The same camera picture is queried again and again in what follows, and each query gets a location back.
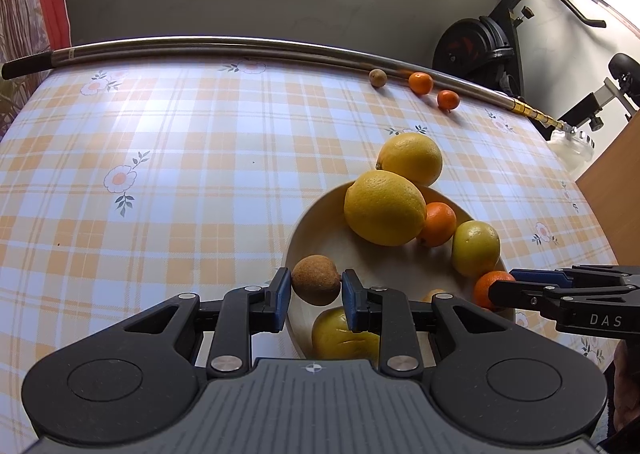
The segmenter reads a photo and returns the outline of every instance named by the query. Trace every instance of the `gold tape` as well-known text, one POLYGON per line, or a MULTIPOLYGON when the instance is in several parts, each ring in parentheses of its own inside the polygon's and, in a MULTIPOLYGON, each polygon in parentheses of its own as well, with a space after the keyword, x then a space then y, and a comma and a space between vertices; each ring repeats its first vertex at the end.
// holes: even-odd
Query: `gold tape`
POLYGON ((517 99, 513 100, 513 108, 511 109, 511 112, 537 120, 546 126, 553 126, 557 129, 562 129, 563 127, 561 122, 517 99))

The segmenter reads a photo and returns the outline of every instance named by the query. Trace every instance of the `lemon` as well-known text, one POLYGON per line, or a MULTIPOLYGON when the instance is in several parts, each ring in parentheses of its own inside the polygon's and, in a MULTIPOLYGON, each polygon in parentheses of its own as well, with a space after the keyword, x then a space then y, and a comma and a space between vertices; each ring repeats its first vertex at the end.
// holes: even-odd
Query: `lemon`
POLYGON ((378 363, 380 337, 368 331, 350 331, 341 306, 318 315, 311 329, 311 344, 314 356, 321 360, 368 358, 378 363))
POLYGON ((380 149, 376 169, 431 185, 442 172, 442 153, 436 143, 421 133, 402 133, 388 139, 380 149))
POLYGON ((467 221, 453 234, 451 263, 466 277, 477 279, 495 270, 500 259, 498 232, 483 221, 467 221))
POLYGON ((367 171, 344 196, 344 218, 361 238, 387 247, 404 245, 424 226, 426 204, 407 179, 388 171, 367 171))

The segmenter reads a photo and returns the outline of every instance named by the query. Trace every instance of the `person's hand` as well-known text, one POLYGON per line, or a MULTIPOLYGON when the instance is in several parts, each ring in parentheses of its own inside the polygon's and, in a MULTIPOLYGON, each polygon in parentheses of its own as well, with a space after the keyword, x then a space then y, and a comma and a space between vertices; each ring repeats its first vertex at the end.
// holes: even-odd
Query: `person's hand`
POLYGON ((629 376, 626 341, 618 342, 613 364, 616 367, 613 380, 613 405, 616 407, 613 426, 619 431, 640 416, 640 387, 629 376))

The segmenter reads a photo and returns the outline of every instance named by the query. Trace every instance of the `brown kiwi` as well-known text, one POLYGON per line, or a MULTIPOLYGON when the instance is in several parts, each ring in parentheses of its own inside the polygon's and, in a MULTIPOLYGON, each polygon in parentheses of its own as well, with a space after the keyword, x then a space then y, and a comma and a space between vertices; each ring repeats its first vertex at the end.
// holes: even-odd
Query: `brown kiwi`
POLYGON ((293 268, 291 286, 306 303, 326 306, 340 293, 340 274, 328 257, 307 256, 293 268))

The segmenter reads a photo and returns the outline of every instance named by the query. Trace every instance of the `white flower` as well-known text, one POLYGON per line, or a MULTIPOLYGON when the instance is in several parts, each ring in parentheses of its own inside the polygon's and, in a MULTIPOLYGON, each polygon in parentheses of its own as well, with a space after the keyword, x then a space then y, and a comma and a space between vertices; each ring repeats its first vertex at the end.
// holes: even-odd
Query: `white flower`
POLYGON ((529 320, 527 319, 527 316, 524 315, 524 313, 521 311, 516 312, 516 324, 522 326, 523 328, 529 327, 529 320))
POLYGON ((95 95, 98 91, 105 89, 108 83, 107 79, 91 79, 91 81, 82 86, 80 92, 82 95, 95 95))
POLYGON ((111 81, 122 80, 127 76, 127 70, 110 70, 108 73, 111 81))
POLYGON ((549 243, 551 241, 551 232, 546 228, 542 223, 536 223, 536 234, 540 236, 545 243, 549 243))
POLYGON ((589 351, 585 357, 587 357, 591 362, 598 365, 598 356, 594 350, 589 351))
POLYGON ((495 127, 500 129, 500 131, 502 131, 503 133, 509 132, 509 124, 507 123, 507 120, 502 115, 500 114, 496 115, 495 118, 492 119, 492 123, 494 124, 495 127))
POLYGON ((262 73, 267 69, 267 65, 257 60, 243 59, 238 63, 238 69, 245 73, 262 73))
POLYGON ((109 192, 121 193, 129 189, 136 180, 138 173, 131 171, 128 165, 114 167, 107 176, 104 177, 104 186, 109 192))

